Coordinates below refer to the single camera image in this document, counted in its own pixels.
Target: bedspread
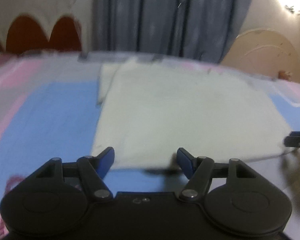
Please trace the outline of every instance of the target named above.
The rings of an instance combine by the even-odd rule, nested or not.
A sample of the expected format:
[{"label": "bedspread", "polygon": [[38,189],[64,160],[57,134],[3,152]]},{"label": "bedspread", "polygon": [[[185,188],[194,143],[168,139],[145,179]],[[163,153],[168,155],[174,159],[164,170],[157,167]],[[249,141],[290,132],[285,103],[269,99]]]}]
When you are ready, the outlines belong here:
[{"label": "bedspread", "polygon": [[[90,53],[86,60],[79,59],[77,54],[13,58],[0,67],[0,200],[50,158],[61,157],[63,162],[73,162],[90,154],[101,111],[97,103],[100,67],[110,62],[122,63],[131,55],[135,54],[96,52]],[[300,130],[300,84],[273,82],[267,77],[191,60],[158,59],[149,54],[138,54],[138,57],[141,61],[159,60],[167,67],[228,72],[243,78],[268,94],[292,130]],[[249,165],[294,199],[300,195],[300,165],[293,160],[297,158],[300,162],[300,155],[285,158],[292,163],[285,171],[280,171],[282,159],[279,158]],[[186,181],[180,174],[167,176],[147,170],[114,170],[105,178],[114,194],[178,191]],[[300,227],[295,227],[296,223],[300,224],[300,213],[295,210],[296,218],[292,217],[294,220],[286,230],[290,237],[300,239]],[[0,217],[0,236],[5,233]]]}]

